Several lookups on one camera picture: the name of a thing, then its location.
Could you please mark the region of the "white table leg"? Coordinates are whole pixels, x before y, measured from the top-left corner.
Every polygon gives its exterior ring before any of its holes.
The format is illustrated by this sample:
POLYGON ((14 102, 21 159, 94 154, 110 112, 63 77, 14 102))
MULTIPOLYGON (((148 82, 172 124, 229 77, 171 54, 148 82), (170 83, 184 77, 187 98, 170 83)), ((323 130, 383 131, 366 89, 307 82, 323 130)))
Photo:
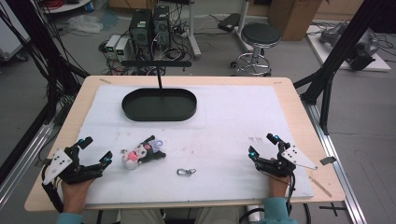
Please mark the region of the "white table leg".
POLYGON ((189 30, 187 31, 188 39, 193 53, 193 59, 198 60, 202 56, 202 52, 198 46, 194 35, 194 0, 189 1, 189 30))
POLYGON ((246 52, 253 51, 253 48, 249 44, 245 43, 242 39, 242 30, 245 26, 246 17, 248 14, 249 2, 250 2, 250 0, 242 0, 242 6, 241 6, 241 10, 240 10, 240 19, 239 19, 238 25, 234 28, 235 33, 236 33, 238 39, 240 40, 241 44, 243 45, 244 50, 246 52))

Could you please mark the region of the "white round table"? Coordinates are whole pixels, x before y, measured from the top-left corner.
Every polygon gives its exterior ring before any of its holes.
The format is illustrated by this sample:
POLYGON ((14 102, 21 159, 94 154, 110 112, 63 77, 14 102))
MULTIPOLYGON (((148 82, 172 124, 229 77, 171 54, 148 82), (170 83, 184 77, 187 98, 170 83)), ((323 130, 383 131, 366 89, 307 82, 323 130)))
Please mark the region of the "white round table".
POLYGON ((46 14, 66 12, 85 6, 92 9, 92 0, 43 0, 41 4, 46 14))

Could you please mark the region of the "person's left hand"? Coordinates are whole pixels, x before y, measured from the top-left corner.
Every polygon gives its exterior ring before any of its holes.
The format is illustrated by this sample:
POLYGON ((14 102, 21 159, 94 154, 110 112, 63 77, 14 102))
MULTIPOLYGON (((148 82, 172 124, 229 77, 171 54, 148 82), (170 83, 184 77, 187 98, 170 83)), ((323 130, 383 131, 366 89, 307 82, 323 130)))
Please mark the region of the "person's left hand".
POLYGON ((65 213, 80 215, 83 212, 86 206, 86 197, 92 183, 93 179, 73 185, 62 183, 65 213))

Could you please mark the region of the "black tape cross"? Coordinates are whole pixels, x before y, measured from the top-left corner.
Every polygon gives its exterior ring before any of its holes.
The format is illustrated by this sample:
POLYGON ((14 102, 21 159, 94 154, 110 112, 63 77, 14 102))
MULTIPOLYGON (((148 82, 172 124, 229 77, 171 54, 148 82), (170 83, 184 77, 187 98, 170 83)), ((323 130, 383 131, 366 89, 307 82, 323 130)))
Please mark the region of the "black tape cross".
POLYGON ((338 217, 338 212, 339 211, 346 211, 347 210, 345 207, 335 206, 334 203, 330 203, 329 206, 320 205, 318 208, 321 209, 321 210, 331 210, 336 217, 338 217))

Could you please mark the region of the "black round stool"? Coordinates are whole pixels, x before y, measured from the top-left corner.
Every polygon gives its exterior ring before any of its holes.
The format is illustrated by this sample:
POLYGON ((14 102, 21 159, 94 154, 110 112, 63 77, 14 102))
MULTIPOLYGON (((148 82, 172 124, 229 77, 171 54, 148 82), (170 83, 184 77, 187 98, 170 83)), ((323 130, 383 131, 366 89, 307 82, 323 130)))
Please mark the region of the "black round stool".
POLYGON ((264 51, 279 43, 281 33, 268 24, 251 22, 242 29, 241 39, 252 47, 252 51, 239 55, 231 62, 231 68, 235 69, 234 75, 245 73, 257 77, 271 76, 271 65, 264 51))

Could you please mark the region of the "black oval tray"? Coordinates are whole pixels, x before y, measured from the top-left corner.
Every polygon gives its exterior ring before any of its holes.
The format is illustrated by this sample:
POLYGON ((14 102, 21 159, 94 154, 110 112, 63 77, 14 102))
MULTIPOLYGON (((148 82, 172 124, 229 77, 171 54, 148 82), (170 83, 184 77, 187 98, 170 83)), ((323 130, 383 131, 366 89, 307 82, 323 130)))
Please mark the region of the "black oval tray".
POLYGON ((185 89, 141 88, 128 93, 121 108, 133 121, 183 121, 197 109, 197 98, 185 89))

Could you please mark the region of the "wooden table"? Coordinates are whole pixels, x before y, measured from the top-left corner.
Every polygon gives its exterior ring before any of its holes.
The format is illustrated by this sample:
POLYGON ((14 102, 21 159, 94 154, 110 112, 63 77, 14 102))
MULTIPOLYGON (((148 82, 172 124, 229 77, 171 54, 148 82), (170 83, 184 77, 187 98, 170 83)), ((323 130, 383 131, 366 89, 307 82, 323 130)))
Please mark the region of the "wooden table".
MULTIPOLYGON (((77 99, 66 117, 58 137, 50 149, 53 154, 57 148, 69 146, 78 137, 83 120, 86 118, 96 91, 102 86, 123 85, 138 87, 154 85, 154 76, 91 76, 82 84, 77 99)), ((314 81, 303 78, 293 82, 287 77, 191 77, 164 76, 163 85, 176 87, 191 87, 202 85, 220 86, 264 86, 275 89, 277 100, 286 116, 286 122, 292 137, 300 150, 309 159, 319 163, 327 156, 335 154, 327 130, 327 117, 330 99, 322 99, 321 108, 317 108, 318 96, 310 90, 298 93, 297 89, 307 84, 315 86, 314 81)), ((337 177, 333 165, 319 164, 316 171, 309 171, 308 185, 314 191, 310 198, 294 197, 294 203, 331 203, 341 202, 346 198, 342 184, 337 177)))

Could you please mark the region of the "brown cardboard box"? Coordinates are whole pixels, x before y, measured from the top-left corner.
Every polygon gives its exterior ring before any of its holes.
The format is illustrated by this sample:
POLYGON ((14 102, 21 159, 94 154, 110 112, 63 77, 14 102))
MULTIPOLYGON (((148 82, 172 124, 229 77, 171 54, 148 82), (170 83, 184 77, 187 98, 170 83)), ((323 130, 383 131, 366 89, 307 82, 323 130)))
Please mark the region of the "brown cardboard box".
POLYGON ((323 0, 272 0, 268 21, 283 41, 300 41, 323 0))

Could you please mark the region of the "black T-shaped stand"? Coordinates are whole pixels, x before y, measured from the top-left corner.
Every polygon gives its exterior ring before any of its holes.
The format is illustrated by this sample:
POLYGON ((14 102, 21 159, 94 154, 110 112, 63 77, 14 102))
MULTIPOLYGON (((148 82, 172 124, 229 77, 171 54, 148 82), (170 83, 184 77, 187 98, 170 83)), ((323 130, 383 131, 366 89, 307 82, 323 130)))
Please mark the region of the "black T-shaped stand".
POLYGON ((156 70, 156 77, 158 80, 158 88, 142 88, 134 91, 134 94, 140 94, 143 96, 160 96, 165 97, 168 95, 192 95, 192 92, 184 89, 165 89, 163 87, 162 75, 160 73, 160 68, 164 67, 181 67, 185 69, 186 67, 191 67, 191 62, 188 61, 122 61, 124 66, 134 66, 134 67, 150 67, 153 66, 156 70))

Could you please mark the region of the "clear plastic bag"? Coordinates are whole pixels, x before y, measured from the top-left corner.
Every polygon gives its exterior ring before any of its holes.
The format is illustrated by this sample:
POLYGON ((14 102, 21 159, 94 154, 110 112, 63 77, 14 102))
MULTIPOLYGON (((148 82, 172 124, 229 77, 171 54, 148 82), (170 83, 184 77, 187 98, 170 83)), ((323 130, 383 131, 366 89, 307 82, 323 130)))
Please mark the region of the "clear plastic bag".
POLYGON ((89 15, 72 17, 68 20, 68 27, 89 34, 98 34, 104 28, 97 17, 89 15))

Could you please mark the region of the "white board with devices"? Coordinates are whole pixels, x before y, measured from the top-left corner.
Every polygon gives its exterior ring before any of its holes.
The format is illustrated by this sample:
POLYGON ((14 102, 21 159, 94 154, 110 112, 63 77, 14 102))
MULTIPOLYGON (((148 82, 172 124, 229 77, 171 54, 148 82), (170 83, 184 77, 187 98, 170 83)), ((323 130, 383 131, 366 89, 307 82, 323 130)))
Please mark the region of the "white board with devices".
POLYGON ((330 29, 310 25, 306 35, 321 63, 344 60, 341 69, 387 72, 390 67, 376 54, 377 42, 354 25, 339 23, 330 29))

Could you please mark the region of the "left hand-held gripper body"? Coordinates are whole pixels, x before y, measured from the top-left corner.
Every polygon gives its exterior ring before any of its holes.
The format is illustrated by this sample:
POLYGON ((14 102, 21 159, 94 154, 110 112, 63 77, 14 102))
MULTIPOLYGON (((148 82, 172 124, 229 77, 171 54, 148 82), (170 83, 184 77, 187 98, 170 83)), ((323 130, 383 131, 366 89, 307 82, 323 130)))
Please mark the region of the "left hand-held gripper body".
POLYGON ((56 177, 60 177, 69 185, 82 183, 101 177, 104 168, 101 163, 83 166, 79 164, 79 151, 81 147, 58 148, 53 155, 50 165, 44 172, 43 184, 48 185, 56 177))

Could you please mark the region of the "black and white plush toy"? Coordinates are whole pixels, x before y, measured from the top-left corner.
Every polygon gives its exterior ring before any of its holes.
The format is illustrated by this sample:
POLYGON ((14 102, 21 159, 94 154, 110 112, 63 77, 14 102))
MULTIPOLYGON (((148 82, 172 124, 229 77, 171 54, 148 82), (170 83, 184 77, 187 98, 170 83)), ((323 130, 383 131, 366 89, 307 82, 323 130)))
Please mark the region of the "black and white plush toy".
POLYGON ((126 169, 133 170, 142 163, 163 159, 166 154, 161 151, 162 145, 163 141, 152 135, 138 144, 133 150, 123 149, 120 152, 121 162, 126 169))

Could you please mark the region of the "person's right hand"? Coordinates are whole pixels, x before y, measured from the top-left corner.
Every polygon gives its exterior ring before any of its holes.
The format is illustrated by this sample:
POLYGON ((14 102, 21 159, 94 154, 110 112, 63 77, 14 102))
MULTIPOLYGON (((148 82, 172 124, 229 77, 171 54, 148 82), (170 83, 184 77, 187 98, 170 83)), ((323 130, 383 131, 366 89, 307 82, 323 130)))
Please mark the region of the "person's right hand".
POLYGON ((269 177, 269 195, 271 197, 285 197, 286 191, 289 187, 290 177, 278 177, 278 176, 270 176, 269 177))

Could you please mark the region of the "small white electronic box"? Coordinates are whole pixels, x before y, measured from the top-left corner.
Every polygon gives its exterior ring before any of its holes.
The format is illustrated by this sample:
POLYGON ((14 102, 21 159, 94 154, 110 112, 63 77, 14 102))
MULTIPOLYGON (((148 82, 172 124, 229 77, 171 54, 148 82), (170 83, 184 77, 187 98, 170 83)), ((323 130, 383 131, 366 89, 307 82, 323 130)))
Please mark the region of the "small white electronic box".
POLYGON ((115 48, 117 59, 119 62, 127 61, 131 55, 129 40, 122 37, 115 48))
POLYGON ((112 35, 107 41, 105 45, 105 49, 106 49, 106 56, 108 59, 111 60, 117 59, 115 48, 118 45, 119 40, 120 40, 120 35, 112 35))

